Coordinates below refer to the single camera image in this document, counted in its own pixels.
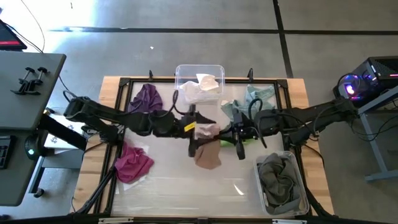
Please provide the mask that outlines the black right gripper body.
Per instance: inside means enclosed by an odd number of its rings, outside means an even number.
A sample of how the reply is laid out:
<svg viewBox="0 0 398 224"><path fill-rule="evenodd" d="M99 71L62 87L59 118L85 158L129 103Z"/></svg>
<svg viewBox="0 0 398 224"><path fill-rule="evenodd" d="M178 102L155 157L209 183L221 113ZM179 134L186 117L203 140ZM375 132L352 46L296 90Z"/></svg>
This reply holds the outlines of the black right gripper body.
<svg viewBox="0 0 398 224"><path fill-rule="evenodd" d="M240 111L233 112L233 139L239 160L246 158L243 142L248 139L258 139L253 122Z"/></svg>

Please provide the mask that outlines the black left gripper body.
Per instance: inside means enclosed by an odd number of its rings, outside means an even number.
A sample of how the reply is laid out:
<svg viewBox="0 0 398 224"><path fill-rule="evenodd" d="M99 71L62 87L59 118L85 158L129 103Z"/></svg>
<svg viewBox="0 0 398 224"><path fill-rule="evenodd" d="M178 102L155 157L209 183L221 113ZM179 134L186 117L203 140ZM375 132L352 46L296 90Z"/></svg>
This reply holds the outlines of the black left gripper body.
<svg viewBox="0 0 398 224"><path fill-rule="evenodd" d="M190 105L188 111L182 113L180 118L180 127L182 129L183 137L188 138L188 156L194 157L197 149L195 140L195 126L196 126L196 105Z"/></svg>

